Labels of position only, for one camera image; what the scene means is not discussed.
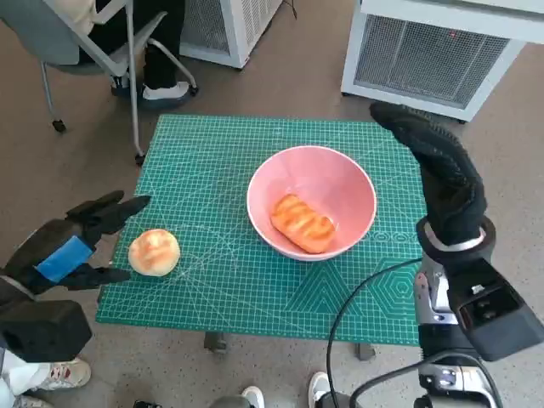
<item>green cutting mat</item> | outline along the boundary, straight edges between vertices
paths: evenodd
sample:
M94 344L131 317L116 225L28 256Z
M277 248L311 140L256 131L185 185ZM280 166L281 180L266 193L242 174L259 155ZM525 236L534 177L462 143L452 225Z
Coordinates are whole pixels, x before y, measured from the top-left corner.
M249 222L246 191L259 165L295 145L324 145L355 159L377 192L377 218L352 250L322 263L285 258ZM416 258L425 213L410 152L375 123L250 117L161 116L136 195L150 205L121 234L114 266L130 269L130 242L170 230L182 259L164 278L133 274L105 288L96 319L136 326L326 338L344 299L368 275ZM337 337L417 344L412 282L417 266L376 280Z

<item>white cabinet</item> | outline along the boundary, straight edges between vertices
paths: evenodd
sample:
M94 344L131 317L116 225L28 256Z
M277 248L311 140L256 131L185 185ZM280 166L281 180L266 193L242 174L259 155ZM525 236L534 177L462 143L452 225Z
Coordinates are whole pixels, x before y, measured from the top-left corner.
M525 43L544 43L544 14L490 6L504 2L355 0L342 91L472 120Z
M180 53L243 68L281 0L186 0Z

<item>bread roll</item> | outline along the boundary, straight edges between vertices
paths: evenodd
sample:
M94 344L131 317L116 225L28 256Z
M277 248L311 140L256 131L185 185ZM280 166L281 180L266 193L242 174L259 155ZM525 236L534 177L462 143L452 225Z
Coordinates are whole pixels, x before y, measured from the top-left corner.
M293 244L309 253L324 252L336 232L329 218L318 214L294 194L276 203L270 221Z
M178 240L165 229L145 231L128 248L130 266L147 276L169 274L178 263L179 255Z

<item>vent grille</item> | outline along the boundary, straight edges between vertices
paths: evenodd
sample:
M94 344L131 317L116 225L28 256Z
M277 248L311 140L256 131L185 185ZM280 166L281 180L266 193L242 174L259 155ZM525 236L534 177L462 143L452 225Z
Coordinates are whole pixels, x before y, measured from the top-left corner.
M230 54L219 0L186 1L181 42Z
M252 46L278 9L281 0L241 0L246 23L247 45Z
M507 44L368 14L354 84L464 109Z

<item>chair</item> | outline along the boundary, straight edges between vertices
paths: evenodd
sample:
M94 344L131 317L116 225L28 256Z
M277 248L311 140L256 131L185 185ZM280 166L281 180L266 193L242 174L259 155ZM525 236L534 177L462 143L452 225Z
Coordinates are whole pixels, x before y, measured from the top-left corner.
M190 94L198 92L195 78L161 43L150 38L166 13L159 13L136 34L133 31L133 0L111 0L97 13L94 24L103 25L117 12L125 8L127 13L127 39L114 53L108 55L83 34L72 20L55 4L55 0L0 0L0 20L10 27L19 37L23 46L40 59L43 88L48 109L53 118L53 127L59 132L65 131L65 124L56 113L48 83L47 67L74 75L93 75L105 72L114 77L121 77L127 72L130 76L130 99L133 121L133 142L136 148L136 163L141 166L145 153L139 145L138 103L136 91L136 68L134 55L140 53L147 44L159 48L189 79ZM82 48L91 56L94 63L78 64Z

